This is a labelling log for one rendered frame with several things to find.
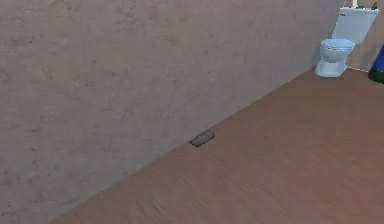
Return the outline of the blue and green bin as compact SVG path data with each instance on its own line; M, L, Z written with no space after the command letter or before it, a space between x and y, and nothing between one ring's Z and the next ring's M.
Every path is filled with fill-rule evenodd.
M384 43L381 46L368 73L368 78L371 81L384 84Z

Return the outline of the white toilet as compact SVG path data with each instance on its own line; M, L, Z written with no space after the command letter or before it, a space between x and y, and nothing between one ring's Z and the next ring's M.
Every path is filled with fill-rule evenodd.
M320 44L320 60L315 73L339 77L346 70L347 58L356 45L364 42L379 9L342 7L330 39Z

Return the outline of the small grey flat object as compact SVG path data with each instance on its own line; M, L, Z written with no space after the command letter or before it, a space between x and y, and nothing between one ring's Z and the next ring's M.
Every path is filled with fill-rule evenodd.
M196 136L194 139L190 141L190 144L195 147L200 147L201 145L204 145L205 143L209 142L210 140L215 138L215 133L212 130L206 130Z

